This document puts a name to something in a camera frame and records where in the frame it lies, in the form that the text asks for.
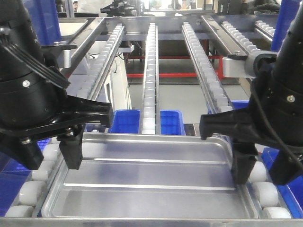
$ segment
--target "aluminum tray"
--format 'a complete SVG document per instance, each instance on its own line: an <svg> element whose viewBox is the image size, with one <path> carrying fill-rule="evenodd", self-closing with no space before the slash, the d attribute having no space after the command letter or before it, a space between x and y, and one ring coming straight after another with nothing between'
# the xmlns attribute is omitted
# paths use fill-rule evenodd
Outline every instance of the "aluminum tray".
<svg viewBox="0 0 303 227"><path fill-rule="evenodd" d="M258 217L220 138L87 133L83 156L79 170L60 167L43 217Z"/></svg>

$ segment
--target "metal rod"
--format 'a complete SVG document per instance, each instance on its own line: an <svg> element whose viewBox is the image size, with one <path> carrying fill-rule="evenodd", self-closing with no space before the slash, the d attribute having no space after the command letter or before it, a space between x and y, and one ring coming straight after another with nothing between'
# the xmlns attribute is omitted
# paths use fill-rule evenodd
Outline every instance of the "metal rod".
<svg viewBox="0 0 303 227"><path fill-rule="evenodd" d="M160 110L160 74L159 74L159 40L158 27L156 26L156 134L161 135L161 110Z"/></svg>
<svg viewBox="0 0 303 227"><path fill-rule="evenodd" d="M75 17L72 0L64 0L64 7L66 12L66 17Z"/></svg>
<svg viewBox="0 0 303 227"><path fill-rule="evenodd" d="M87 23L84 30L69 44L77 45L78 48L71 55L71 67L62 69L60 72L69 77L77 68L87 51L94 44L97 37L101 34L104 25L104 18L96 18L91 23Z"/></svg>

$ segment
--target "cable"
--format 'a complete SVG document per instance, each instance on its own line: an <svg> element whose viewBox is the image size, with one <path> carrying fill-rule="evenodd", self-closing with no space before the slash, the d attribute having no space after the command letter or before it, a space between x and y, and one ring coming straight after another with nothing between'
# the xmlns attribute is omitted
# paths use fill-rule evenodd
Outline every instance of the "cable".
<svg viewBox="0 0 303 227"><path fill-rule="evenodd" d="M115 64L116 64L116 70L114 71L114 73L117 73L118 65L117 65L116 60L115 60Z"/></svg>
<svg viewBox="0 0 303 227"><path fill-rule="evenodd" d="M64 75L52 71L32 55L20 49L16 44L10 43L7 37L2 37L0 39L0 43L1 47L11 54L15 59L25 63L29 69L37 73L42 78L50 81L50 83L63 89L70 85L70 82Z"/></svg>
<svg viewBox="0 0 303 227"><path fill-rule="evenodd" d="M122 58L122 57L119 55L119 58L121 58L122 60L126 61L126 60L128 60L128 59L131 57L131 54L132 54L132 53L128 54L127 58Z"/></svg>

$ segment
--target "white roller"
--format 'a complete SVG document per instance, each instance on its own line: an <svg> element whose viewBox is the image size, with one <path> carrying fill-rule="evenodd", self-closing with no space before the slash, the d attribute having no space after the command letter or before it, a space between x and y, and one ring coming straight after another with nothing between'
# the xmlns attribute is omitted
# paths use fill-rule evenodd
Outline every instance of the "white roller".
<svg viewBox="0 0 303 227"><path fill-rule="evenodd" d="M142 134L154 135L154 134L156 134L156 130L142 130Z"/></svg>
<svg viewBox="0 0 303 227"><path fill-rule="evenodd" d="M143 130L156 130L156 119L154 117L143 118Z"/></svg>
<svg viewBox="0 0 303 227"><path fill-rule="evenodd" d="M43 150L44 161L56 161L60 154L58 143L48 144Z"/></svg>
<svg viewBox="0 0 303 227"><path fill-rule="evenodd" d="M284 207L265 207L262 211L264 218L272 219L290 219L292 218L291 214Z"/></svg>
<svg viewBox="0 0 303 227"><path fill-rule="evenodd" d="M57 137L52 137L50 143L60 143L60 141L57 140Z"/></svg>
<svg viewBox="0 0 303 227"><path fill-rule="evenodd" d="M231 106L220 106L220 112L227 112L227 111L231 111L232 107Z"/></svg>
<svg viewBox="0 0 303 227"><path fill-rule="evenodd" d="M271 182L255 182L252 184L261 207L275 207L279 203L278 191Z"/></svg>
<svg viewBox="0 0 303 227"><path fill-rule="evenodd" d="M41 192L46 187L43 181L27 181L19 192L19 201L21 205L35 206L38 202Z"/></svg>
<svg viewBox="0 0 303 227"><path fill-rule="evenodd" d="M32 216L33 211L34 208L32 206L25 206L25 205L12 206L6 212L5 216L12 218L29 218Z"/></svg>
<svg viewBox="0 0 303 227"><path fill-rule="evenodd" d="M265 165L262 162L256 162L250 173L250 182L263 182L266 181L267 173Z"/></svg>
<svg viewBox="0 0 303 227"><path fill-rule="evenodd" d="M53 161L43 161L39 169L32 171L32 179L34 181L47 181L53 171L54 165L55 162Z"/></svg>

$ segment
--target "screw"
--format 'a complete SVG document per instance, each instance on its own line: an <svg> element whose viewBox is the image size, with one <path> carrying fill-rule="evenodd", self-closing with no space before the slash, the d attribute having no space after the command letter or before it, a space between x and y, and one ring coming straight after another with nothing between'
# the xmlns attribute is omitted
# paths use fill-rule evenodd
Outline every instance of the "screw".
<svg viewBox="0 0 303 227"><path fill-rule="evenodd" d="M66 134L67 136L73 136L74 135L74 132L73 131L70 131Z"/></svg>
<svg viewBox="0 0 303 227"><path fill-rule="evenodd" d="M29 143L31 143L31 142L32 142L32 141L30 140L29 137L25 137L25 138L21 139L21 143L22 143L23 145L29 144Z"/></svg>
<svg viewBox="0 0 303 227"><path fill-rule="evenodd" d="M295 101L295 97L294 97L293 95L287 96L287 101L288 101L289 103L293 103L293 102Z"/></svg>
<svg viewBox="0 0 303 227"><path fill-rule="evenodd" d="M30 85L30 82L29 82L28 80L24 80L24 81L22 82L22 86L23 86L23 87L29 87L29 85Z"/></svg>

